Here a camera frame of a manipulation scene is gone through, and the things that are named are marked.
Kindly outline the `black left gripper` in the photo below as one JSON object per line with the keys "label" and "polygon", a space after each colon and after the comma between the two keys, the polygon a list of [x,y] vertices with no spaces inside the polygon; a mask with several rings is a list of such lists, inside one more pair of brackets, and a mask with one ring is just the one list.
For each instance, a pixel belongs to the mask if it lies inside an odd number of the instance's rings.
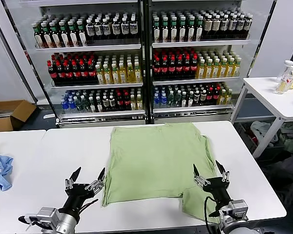
{"label": "black left gripper", "polygon": [[105,168],[103,168],[96,180],[89,185],[75,184],[81,167],[72,173],[69,179],[65,179],[65,192],[68,196],[66,202],[62,208],[59,208],[60,214],[67,214],[72,217],[80,217],[82,211],[88,208],[90,205],[98,201],[98,199],[92,202],[85,203],[86,200],[91,199],[105,186]]}

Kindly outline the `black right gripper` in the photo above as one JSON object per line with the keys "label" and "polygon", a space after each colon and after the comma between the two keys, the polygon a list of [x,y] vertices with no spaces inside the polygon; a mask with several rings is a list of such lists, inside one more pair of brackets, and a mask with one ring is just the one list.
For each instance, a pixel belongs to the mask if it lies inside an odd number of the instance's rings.
{"label": "black right gripper", "polygon": [[193,173],[195,183],[203,188],[207,193],[211,193],[213,199],[216,202],[216,210],[220,210],[222,207],[227,206],[231,201],[231,197],[228,194],[227,188],[230,184],[229,176],[230,172],[226,171],[224,166],[220,164],[217,160],[215,161],[218,170],[221,173],[220,177],[208,178],[207,184],[206,180],[199,174],[195,164],[193,164]]}

